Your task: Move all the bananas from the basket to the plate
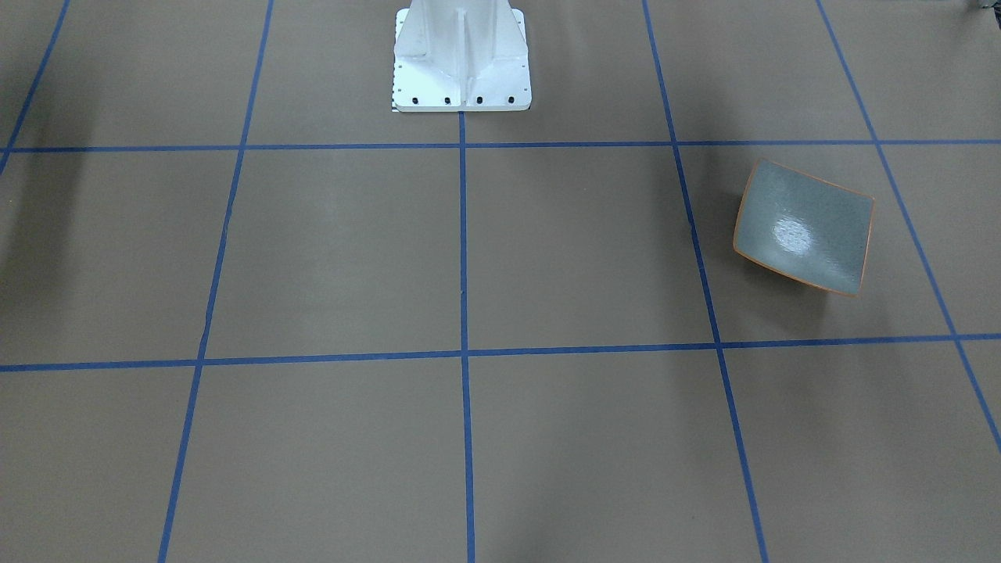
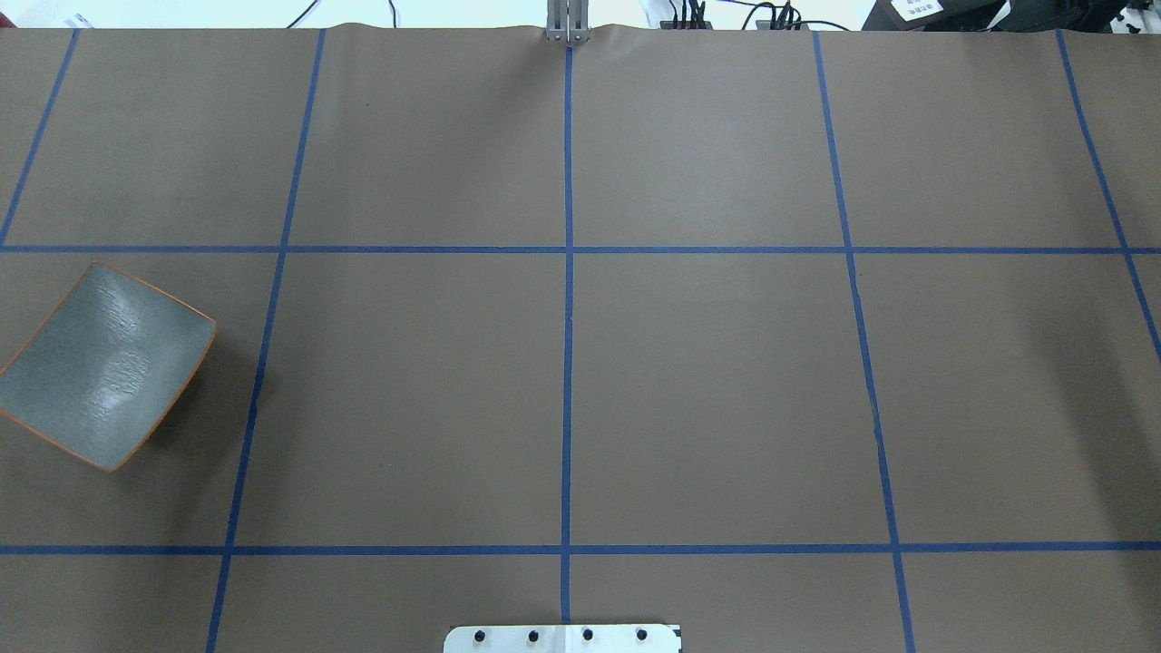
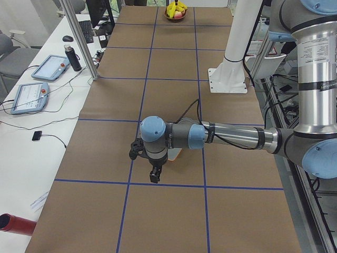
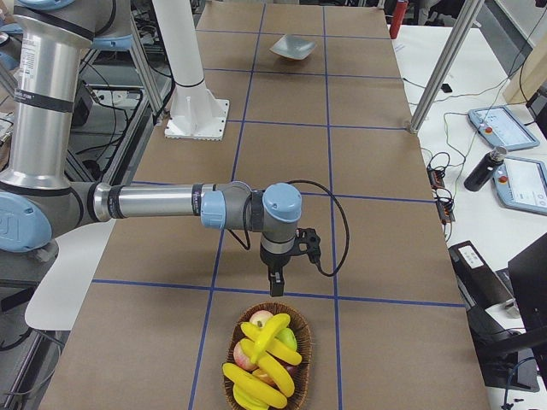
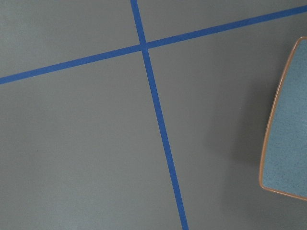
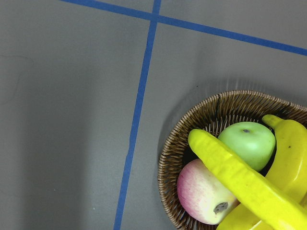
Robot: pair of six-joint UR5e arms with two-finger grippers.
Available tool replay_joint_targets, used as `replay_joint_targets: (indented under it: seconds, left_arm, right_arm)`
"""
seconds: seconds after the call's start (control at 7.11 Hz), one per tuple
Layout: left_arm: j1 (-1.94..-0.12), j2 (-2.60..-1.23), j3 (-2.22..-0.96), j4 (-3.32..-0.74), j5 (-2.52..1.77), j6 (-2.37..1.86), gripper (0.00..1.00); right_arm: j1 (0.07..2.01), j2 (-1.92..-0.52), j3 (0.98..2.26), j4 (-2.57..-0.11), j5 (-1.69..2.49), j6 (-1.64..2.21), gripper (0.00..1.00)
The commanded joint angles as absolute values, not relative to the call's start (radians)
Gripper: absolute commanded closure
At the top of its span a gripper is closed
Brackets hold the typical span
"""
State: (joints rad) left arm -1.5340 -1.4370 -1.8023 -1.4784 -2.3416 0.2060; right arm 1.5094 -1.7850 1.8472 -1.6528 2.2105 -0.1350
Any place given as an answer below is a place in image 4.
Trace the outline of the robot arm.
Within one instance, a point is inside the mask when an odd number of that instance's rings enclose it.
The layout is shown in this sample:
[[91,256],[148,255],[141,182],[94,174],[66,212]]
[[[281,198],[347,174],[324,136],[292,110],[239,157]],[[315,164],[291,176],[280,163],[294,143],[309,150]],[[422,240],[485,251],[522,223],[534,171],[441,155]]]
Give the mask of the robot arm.
[[9,164],[1,174],[1,248],[25,253],[67,232],[112,219],[197,216],[208,228],[261,234],[272,296],[297,253],[302,197],[292,185],[265,191],[242,182],[128,186],[71,182],[65,159],[80,54],[132,44],[127,1],[18,1],[23,31],[21,77]]

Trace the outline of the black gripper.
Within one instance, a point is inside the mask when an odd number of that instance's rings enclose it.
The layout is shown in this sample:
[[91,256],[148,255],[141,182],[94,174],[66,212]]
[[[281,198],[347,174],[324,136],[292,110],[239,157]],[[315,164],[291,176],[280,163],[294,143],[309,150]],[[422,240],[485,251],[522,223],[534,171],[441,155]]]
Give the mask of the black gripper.
[[292,258],[292,250],[288,249],[282,253],[274,253],[260,247],[261,261],[270,269],[270,296],[281,297],[284,295],[285,279],[283,267],[286,266]]

